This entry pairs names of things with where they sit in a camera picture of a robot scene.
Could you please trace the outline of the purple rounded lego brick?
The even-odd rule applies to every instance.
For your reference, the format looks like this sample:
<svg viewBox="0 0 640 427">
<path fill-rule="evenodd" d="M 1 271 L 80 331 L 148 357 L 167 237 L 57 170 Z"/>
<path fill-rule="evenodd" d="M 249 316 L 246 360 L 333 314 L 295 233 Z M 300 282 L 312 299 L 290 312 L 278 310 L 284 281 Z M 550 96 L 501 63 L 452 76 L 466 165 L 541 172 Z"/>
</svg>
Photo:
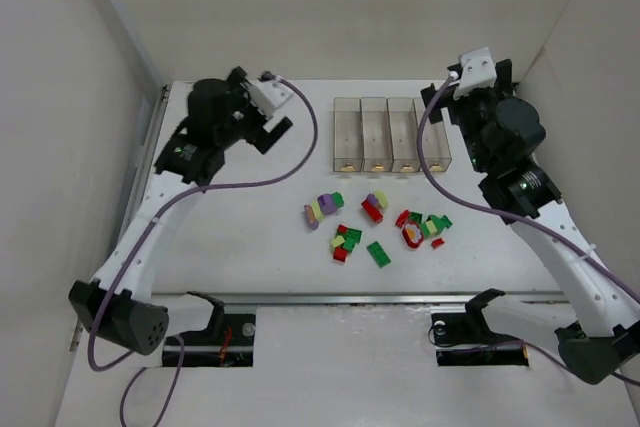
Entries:
<svg viewBox="0 0 640 427">
<path fill-rule="evenodd" d="M 334 214 L 338 209 L 332 194 L 321 194 L 317 198 L 317 202 L 319 204 L 321 213 L 325 216 Z"/>
</svg>

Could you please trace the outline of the light green lego brick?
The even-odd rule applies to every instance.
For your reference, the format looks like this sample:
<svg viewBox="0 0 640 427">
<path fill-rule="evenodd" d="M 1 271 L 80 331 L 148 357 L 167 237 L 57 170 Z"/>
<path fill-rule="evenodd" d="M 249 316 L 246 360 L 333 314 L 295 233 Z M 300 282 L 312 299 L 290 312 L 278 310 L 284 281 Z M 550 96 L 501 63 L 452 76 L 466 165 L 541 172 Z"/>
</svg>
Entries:
<svg viewBox="0 0 640 427">
<path fill-rule="evenodd" d="M 318 223 L 322 222 L 324 220 L 324 213 L 322 212 L 322 209 L 320 207 L 320 204 L 319 204 L 318 200 L 314 200 L 310 204 L 310 206 L 311 206 L 311 209 L 312 209 L 312 212 L 313 212 L 313 215 L 314 215 L 316 221 Z"/>
</svg>

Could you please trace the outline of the green square lego brick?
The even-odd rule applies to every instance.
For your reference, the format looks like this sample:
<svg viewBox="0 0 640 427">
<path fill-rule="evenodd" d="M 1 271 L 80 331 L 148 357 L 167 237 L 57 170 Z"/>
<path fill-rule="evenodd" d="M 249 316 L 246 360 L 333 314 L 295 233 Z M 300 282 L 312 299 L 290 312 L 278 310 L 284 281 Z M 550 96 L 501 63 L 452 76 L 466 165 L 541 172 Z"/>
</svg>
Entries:
<svg viewBox="0 0 640 427">
<path fill-rule="evenodd" d="M 334 192 L 331 194 L 333 203 L 337 209 L 342 208 L 345 205 L 344 198 L 340 192 Z"/>
</svg>

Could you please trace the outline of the purple flower lego piece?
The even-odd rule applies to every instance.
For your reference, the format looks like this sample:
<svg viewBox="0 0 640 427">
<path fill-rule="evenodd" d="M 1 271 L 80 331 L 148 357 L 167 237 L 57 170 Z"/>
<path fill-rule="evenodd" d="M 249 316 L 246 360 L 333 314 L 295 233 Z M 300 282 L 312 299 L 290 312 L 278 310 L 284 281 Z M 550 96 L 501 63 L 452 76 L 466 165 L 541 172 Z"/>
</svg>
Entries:
<svg viewBox="0 0 640 427">
<path fill-rule="evenodd" d="M 307 227 L 311 231 L 315 231 L 319 227 L 319 221 L 313 211 L 313 208 L 310 205 L 305 205 L 304 209 L 304 218 Z"/>
</svg>

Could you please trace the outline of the green lego plate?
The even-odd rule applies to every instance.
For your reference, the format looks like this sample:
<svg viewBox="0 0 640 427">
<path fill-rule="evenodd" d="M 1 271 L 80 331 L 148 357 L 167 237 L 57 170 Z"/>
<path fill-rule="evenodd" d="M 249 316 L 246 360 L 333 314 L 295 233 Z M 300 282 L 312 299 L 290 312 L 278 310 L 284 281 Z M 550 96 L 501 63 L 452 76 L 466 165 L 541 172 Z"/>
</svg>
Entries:
<svg viewBox="0 0 640 427">
<path fill-rule="evenodd" d="M 347 228 L 344 233 L 345 238 L 352 239 L 356 244 L 361 242 L 362 231 L 354 228 Z"/>
</svg>

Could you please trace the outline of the small green lego brick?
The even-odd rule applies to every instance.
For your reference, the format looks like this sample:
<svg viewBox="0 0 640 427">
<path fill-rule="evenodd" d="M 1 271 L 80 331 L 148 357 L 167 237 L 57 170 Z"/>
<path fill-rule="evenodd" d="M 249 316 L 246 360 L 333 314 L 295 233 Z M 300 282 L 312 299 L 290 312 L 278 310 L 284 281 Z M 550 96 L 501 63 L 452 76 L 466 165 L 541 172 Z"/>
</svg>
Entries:
<svg viewBox="0 0 640 427">
<path fill-rule="evenodd" d="M 345 242 L 341 245 L 341 247 L 349 253 L 351 253 L 356 246 L 357 242 L 351 238 L 346 239 Z"/>
</svg>

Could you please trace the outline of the long green lego brick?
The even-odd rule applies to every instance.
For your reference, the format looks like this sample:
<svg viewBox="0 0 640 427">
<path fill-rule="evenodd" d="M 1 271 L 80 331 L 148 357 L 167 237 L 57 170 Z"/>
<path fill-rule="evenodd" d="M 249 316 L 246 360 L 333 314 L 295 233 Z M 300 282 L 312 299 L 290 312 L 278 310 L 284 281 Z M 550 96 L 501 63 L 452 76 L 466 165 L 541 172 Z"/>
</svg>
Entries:
<svg viewBox="0 0 640 427">
<path fill-rule="evenodd" d="M 384 268 L 391 263 L 391 258 L 379 242 L 370 243 L 366 250 L 379 268 Z"/>
</svg>

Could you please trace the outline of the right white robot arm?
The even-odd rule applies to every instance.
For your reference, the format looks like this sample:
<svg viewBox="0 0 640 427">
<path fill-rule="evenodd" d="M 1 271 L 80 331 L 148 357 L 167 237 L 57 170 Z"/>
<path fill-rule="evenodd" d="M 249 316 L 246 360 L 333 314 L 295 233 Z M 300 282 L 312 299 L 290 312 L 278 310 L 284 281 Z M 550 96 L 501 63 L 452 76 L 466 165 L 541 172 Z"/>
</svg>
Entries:
<svg viewBox="0 0 640 427">
<path fill-rule="evenodd" d="M 488 351 L 518 343 L 558 355 L 565 369 L 596 385 L 639 354 L 639 295 L 613 274 L 576 227 L 562 195 L 536 163 L 534 152 L 546 130 L 527 101 L 515 94 L 512 63 L 493 61 L 486 49 L 462 54 L 448 67 L 441 86 L 421 92 L 425 111 L 416 140 L 421 162 L 427 123 L 447 113 L 462 135 L 472 168 L 483 174 L 479 205 L 442 187 L 428 167 L 427 180 L 451 202 L 496 216 L 550 273 L 573 311 L 529 305 L 498 289 L 487 289 L 465 304 L 449 324 L 444 347 L 474 344 Z"/>
</svg>

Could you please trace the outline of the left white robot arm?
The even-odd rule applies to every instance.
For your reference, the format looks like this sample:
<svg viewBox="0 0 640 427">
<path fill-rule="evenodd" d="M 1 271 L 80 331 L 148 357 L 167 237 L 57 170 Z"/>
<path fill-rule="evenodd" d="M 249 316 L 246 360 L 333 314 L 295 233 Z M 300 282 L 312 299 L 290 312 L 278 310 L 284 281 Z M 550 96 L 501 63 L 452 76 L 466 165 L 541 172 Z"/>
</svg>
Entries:
<svg viewBox="0 0 640 427">
<path fill-rule="evenodd" d="M 175 317 L 151 302 L 157 269 L 172 237 L 239 141 L 266 153 L 292 127 L 267 123 L 294 96 L 278 77 L 257 81 L 234 68 L 225 79 L 202 79 L 187 96 L 185 117 L 160 150 L 148 190 L 114 251 L 88 282 L 68 294 L 81 325 L 96 337 L 141 355 L 175 334 Z"/>
</svg>

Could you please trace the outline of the clear container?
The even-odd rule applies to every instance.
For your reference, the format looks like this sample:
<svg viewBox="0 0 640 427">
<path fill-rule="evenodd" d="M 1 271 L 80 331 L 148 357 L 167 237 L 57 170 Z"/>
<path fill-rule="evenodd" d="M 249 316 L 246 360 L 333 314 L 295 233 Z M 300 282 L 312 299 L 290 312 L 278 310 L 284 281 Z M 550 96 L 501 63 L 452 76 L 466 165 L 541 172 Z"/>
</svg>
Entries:
<svg viewBox="0 0 640 427">
<path fill-rule="evenodd" d="M 361 104 L 357 97 L 336 97 L 334 107 L 333 170 L 360 172 L 363 165 Z"/>
<path fill-rule="evenodd" d="M 392 146 L 393 173 L 412 174 L 419 170 L 414 102 L 409 97 L 390 97 L 387 109 Z"/>
<path fill-rule="evenodd" d="M 365 172 L 384 173 L 391 170 L 392 147 L 390 141 L 387 99 L 363 97 L 361 99 L 363 157 Z"/>
<path fill-rule="evenodd" d="M 409 118 L 412 122 L 411 140 L 409 141 L 410 153 L 413 155 L 411 165 L 414 172 L 422 170 L 417 154 L 417 138 L 419 123 L 425 112 L 423 100 L 419 97 L 412 99 L 412 107 Z M 426 121 L 422 139 L 423 155 L 426 165 L 431 173 L 446 172 L 451 164 L 452 155 L 443 122 L 432 124 Z"/>
</svg>

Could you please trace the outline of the pale green lego brick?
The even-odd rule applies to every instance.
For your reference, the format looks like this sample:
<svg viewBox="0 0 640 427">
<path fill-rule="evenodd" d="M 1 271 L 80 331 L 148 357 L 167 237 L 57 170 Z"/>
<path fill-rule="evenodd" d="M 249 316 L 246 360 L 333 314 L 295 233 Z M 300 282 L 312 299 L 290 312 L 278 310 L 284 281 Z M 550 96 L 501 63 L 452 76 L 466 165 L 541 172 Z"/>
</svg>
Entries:
<svg viewBox="0 0 640 427">
<path fill-rule="evenodd" d="M 376 199 L 376 205 L 378 209 L 386 210 L 389 205 L 386 194 L 383 191 L 378 190 L 374 191 L 373 195 Z"/>
</svg>

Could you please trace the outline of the green lego brick cluster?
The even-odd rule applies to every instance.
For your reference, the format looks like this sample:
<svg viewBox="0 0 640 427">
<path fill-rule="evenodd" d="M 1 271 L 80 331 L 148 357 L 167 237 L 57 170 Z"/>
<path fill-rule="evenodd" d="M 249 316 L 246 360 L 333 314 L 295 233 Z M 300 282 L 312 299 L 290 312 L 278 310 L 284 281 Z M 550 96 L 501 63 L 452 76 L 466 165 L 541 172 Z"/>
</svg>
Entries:
<svg viewBox="0 0 640 427">
<path fill-rule="evenodd" d="M 410 212 L 409 220 L 418 224 L 418 227 L 425 238 L 440 235 L 444 230 L 452 227 L 452 222 L 446 215 L 437 216 L 435 214 L 430 214 L 428 216 L 423 216 L 418 212 Z"/>
</svg>

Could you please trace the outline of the small purple lego brick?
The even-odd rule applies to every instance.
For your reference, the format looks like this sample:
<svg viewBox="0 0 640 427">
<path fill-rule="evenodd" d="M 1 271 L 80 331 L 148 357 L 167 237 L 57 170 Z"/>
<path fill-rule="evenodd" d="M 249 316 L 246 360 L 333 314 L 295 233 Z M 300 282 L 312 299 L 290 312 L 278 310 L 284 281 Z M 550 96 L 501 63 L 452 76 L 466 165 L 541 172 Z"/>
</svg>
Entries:
<svg viewBox="0 0 640 427">
<path fill-rule="evenodd" d="M 368 194 L 366 200 L 374 207 L 378 206 L 378 199 L 373 193 Z"/>
</svg>

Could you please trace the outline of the red round lego piece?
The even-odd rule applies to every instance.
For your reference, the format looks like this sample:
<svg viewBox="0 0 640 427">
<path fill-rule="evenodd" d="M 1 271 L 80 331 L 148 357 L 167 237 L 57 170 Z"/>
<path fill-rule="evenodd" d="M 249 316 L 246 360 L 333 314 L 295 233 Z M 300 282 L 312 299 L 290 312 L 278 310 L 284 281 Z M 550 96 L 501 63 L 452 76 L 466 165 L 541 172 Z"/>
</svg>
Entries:
<svg viewBox="0 0 640 427">
<path fill-rule="evenodd" d="M 410 219 L 411 212 L 409 210 L 404 210 L 396 219 L 395 225 L 398 228 L 402 228 Z"/>
</svg>

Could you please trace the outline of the pale yellow lego brick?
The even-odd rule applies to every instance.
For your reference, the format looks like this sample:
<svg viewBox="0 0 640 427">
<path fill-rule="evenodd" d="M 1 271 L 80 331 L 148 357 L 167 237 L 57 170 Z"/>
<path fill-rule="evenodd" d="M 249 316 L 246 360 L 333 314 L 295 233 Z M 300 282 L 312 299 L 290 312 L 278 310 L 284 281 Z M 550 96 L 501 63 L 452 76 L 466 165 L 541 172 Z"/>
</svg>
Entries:
<svg viewBox="0 0 640 427">
<path fill-rule="evenodd" d="M 330 242 L 333 249 L 341 247 L 345 243 L 345 237 L 343 235 L 336 235 Z"/>
</svg>

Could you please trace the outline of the small red lego piece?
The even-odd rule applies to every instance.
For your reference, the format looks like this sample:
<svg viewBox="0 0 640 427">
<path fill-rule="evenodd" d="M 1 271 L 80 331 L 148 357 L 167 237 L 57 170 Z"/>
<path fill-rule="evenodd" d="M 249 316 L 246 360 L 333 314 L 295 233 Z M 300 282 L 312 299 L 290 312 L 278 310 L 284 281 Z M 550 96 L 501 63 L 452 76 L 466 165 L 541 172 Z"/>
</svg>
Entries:
<svg viewBox="0 0 640 427">
<path fill-rule="evenodd" d="M 444 244 L 444 240 L 441 238 L 437 238 L 431 242 L 431 247 L 436 249 Z"/>
</svg>

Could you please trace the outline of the red flower lego piece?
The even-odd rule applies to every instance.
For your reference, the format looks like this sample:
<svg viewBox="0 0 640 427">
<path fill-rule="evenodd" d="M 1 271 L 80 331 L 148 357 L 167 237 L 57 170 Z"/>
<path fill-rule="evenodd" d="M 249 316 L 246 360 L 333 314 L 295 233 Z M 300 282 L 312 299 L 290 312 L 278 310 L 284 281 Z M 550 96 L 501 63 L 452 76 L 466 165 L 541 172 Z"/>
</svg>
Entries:
<svg viewBox="0 0 640 427">
<path fill-rule="evenodd" d="M 401 228 L 402 236 L 410 249 L 417 249 L 424 241 L 424 234 L 419 224 L 409 221 Z"/>
</svg>

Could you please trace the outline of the red square lego brick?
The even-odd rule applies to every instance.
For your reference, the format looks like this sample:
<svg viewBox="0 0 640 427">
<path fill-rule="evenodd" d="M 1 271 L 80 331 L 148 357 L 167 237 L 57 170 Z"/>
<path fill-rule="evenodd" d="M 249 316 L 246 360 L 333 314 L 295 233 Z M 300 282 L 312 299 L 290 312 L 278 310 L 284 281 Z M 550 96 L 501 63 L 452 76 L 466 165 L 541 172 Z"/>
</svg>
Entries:
<svg viewBox="0 0 640 427">
<path fill-rule="evenodd" d="M 346 262 L 349 255 L 350 252 L 341 246 L 333 250 L 333 260 L 342 264 Z"/>
</svg>

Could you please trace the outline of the aluminium rail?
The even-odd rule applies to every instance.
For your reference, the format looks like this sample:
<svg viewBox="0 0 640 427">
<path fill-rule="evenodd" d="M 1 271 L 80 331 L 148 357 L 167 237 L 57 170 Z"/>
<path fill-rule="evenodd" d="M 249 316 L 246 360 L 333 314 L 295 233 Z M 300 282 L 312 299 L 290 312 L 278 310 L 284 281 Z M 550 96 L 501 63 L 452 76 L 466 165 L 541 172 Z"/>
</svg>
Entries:
<svg viewBox="0 0 640 427">
<path fill-rule="evenodd" d="M 178 300 L 186 294 L 154 295 L 151 302 L 161 304 Z M 464 304 L 476 294 L 471 292 L 445 293 L 212 293 L 207 294 L 229 305 L 317 306 L 317 305 L 414 305 L 414 304 Z M 559 292 L 512 292 L 507 295 L 516 300 L 534 304 L 567 303 Z"/>
</svg>

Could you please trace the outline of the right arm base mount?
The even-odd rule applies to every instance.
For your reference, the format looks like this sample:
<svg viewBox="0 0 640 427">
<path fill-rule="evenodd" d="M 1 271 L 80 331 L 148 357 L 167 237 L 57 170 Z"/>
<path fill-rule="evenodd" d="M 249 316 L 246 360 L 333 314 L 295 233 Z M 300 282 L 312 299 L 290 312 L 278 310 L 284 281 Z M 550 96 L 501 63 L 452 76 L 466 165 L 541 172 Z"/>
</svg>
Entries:
<svg viewBox="0 0 640 427">
<path fill-rule="evenodd" d="M 491 331 L 482 316 L 491 301 L 504 296 L 491 288 L 467 301 L 462 311 L 431 314 L 428 336 L 439 367 L 529 366 L 522 341 Z"/>
</svg>

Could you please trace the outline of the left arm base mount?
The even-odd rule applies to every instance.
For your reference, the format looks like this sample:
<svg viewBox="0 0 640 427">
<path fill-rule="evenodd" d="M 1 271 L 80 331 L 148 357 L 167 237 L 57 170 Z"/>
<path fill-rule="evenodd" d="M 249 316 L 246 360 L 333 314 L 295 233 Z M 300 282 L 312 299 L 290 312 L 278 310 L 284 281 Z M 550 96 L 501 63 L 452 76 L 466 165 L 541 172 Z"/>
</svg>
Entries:
<svg viewBox="0 0 640 427">
<path fill-rule="evenodd" d="M 188 292 L 160 297 L 168 309 L 168 332 L 161 347 L 164 367 L 245 368 L 254 361 L 256 314 L 227 312 L 222 300 Z"/>
</svg>

